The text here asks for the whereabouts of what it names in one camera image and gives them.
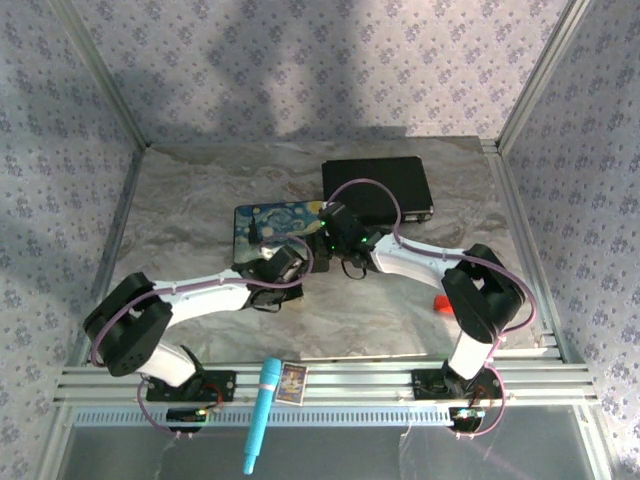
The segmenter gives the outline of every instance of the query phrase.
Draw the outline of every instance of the blue marker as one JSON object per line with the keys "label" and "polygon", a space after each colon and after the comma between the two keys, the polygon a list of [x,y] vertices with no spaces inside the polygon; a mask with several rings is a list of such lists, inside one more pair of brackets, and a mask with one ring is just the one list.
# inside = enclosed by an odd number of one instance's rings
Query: blue marker
{"label": "blue marker", "polygon": [[260,455],[264,430],[267,427],[269,410],[273,402],[273,396],[280,381],[282,362],[277,358],[269,357],[262,365],[260,372],[260,385],[258,386],[258,398],[253,407],[249,436],[244,446],[244,474],[251,475],[256,458]]}

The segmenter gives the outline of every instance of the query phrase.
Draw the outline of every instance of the orange object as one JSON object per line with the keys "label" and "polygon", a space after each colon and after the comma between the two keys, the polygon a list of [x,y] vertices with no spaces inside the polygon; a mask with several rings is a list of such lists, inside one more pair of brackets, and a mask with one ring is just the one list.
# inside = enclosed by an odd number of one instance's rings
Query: orange object
{"label": "orange object", "polygon": [[436,295],[433,300],[433,309],[438,313],[450,313],[453,314],[453,307],[449,303],[449,298],[446,295]]}

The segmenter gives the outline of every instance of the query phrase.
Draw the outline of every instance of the starry night cover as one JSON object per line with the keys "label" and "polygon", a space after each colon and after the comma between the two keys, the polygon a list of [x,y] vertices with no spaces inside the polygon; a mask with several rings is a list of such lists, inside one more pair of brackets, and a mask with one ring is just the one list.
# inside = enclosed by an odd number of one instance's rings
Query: starry night cover
{"label": "starry night cover", "polygon": [[[260,258],[259,245],[275,234],[302,236],[320,227],[318,213],[322,201],[268,203],[261,205],[242,205],[236,208],[233,239],[234,263],[245,263]],[[274,241],[268,246],[283,245]],[[302,245],[288,242],[297,252],[306,258]]]}

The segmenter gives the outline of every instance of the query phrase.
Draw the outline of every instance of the purple floral wallpaper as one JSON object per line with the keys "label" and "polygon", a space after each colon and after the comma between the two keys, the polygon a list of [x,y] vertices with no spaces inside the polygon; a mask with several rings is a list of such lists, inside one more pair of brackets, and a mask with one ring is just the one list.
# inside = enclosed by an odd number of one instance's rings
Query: purple floral wallpaper
{"label": "purple floral wallpaper", "polygon": [[151,142],[495,138],[566,0],[76,2]]}
{"label": "purple floral wallpaper", "polygon": [[133,148],[47,2],[0,5],[0,478],[31,478]]}
{"label": "purple floral wallpaper", "polygon": [[564,330],[640,476],[640,3],[596,0],[508,154]]}

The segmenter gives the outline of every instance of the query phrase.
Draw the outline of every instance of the black case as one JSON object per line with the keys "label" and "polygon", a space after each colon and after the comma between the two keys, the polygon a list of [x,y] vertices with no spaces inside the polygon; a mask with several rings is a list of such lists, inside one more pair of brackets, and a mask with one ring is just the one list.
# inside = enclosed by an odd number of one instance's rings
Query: black case
{"label": "black case", "polygon": [[[419,157],[330,160],[322,164],[324,198],[356,178],[370,178],[385,185],[395,195],[402,222],[423,222],[433,214],[433,200]],[[349,207],[365,225],[389,225],[396,212],[389,196],[375,185],[353,185],[336,200]]]}

